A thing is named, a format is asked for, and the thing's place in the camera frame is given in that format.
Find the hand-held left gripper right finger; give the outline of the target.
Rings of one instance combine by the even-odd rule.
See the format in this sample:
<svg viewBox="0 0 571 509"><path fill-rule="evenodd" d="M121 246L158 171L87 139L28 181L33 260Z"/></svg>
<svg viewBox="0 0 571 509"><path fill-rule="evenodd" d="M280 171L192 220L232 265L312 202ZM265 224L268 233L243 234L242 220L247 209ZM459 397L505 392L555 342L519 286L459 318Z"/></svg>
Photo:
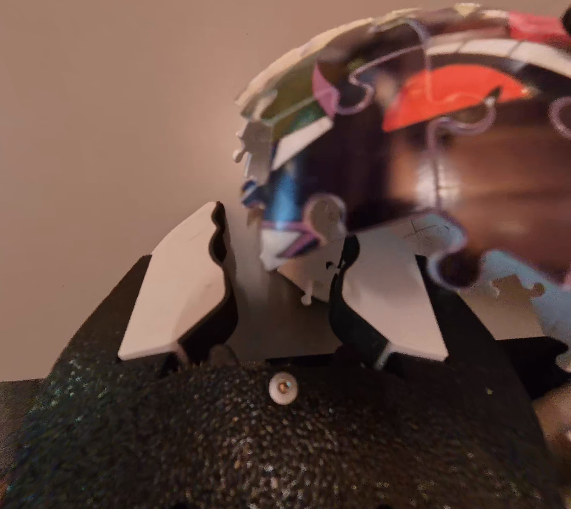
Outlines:
<svg viewBox="0 0 571 509"><path fill-rule="evenodd" d="M393 354L448 358L416 256L385 228L346 238L330 289L330 325L375 370Z"/></svg>

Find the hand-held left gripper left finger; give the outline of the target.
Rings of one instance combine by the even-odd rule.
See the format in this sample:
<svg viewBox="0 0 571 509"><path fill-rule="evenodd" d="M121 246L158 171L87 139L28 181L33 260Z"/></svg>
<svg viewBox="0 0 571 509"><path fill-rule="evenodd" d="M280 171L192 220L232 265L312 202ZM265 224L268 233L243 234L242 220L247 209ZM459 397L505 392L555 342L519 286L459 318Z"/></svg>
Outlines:
<svg viewBox="0 0 571 509"><path fill-rule="evenodd" d="M200 364L238 324L225 270L225 207L203 205L155 247L118 350L121 361L173 354Z"/></svg>

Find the colourful cartoon puzzle ball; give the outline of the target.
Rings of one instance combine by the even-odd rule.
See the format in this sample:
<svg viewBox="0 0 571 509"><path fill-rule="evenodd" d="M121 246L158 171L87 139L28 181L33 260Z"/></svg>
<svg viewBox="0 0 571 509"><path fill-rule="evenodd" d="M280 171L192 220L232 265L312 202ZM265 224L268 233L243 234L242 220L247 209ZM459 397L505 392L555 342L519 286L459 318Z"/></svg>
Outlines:
<svg viewBox="0 0 571 509"><path fill-rule="evenodd" d="M570 8L461 3L349 22L292 49L236 104L241 203L303 303L348 236L385 228L426 290L516 276L570 371Z"/></svg>

